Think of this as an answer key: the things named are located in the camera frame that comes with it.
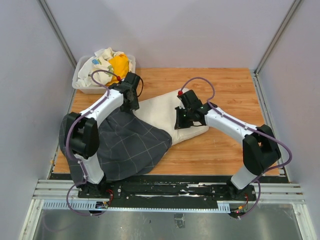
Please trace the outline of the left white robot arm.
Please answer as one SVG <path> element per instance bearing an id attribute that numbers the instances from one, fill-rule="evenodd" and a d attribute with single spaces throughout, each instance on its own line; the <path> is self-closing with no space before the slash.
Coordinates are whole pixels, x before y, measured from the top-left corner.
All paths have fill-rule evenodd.
<path id="1" fill-rule="evenodd" d="M 126 112 L 139 109 L 137 88 L 143 82 L 141 77 L 128 72 L 124 78 L 117 76 L 116 80 L 110 86 L 104 85 L 105 93 L 87 109 L 66 116 L 65 155 L 82 171 L 81 182 L 76 185 L 80 198 L 102 198 L 108 193 L 106 176 L 97 155 L 99 126 L 115 109 Z"/>

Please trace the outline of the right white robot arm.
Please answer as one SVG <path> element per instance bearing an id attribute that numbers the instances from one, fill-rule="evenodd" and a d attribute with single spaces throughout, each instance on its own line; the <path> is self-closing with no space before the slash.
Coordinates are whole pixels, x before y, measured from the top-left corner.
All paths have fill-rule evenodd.
<path id="1" fill-rule="evenodd" d="M 274 133 L 268 125 L 249 124 L 211 102 L 202 103 L 193 90 L 180 90 L 177 97 L 180 105 L 175 108 L 176 130 L 208 126 L 241 144 L 243 167 L 227 181 L 225 190 L 230 199 L 240 199 L 245 188 L 281 158 Z"/>

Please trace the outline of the dark grey checked pillowcase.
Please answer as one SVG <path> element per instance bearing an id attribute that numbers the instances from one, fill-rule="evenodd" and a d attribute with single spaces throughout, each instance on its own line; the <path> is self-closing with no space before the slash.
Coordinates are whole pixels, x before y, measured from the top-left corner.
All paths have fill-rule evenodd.
<path id="1" fill-rule="evenodd" d="M 107 181 L 148 174 L 172 146 L 165 130 L 115 109 L 99 126 L 97 158 Z"/>

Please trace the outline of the cream white pillow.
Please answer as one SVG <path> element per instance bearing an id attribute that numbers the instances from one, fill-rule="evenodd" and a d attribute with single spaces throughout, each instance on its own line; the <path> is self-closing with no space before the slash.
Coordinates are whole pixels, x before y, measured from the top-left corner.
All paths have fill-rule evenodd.
<path id="1" fill-rule="evenodd" d="M 178 99 L 178 91 L 174 90 L 139 103 L 139 109 L 134 115 L 153 127 L 166 131 L 172 138 L 172 144 L 176 145 L 189 140 L 209 130 L 208 126 L 192 126 L 185 129 L 175 129 L 176 110 L 181 101 Z"/>

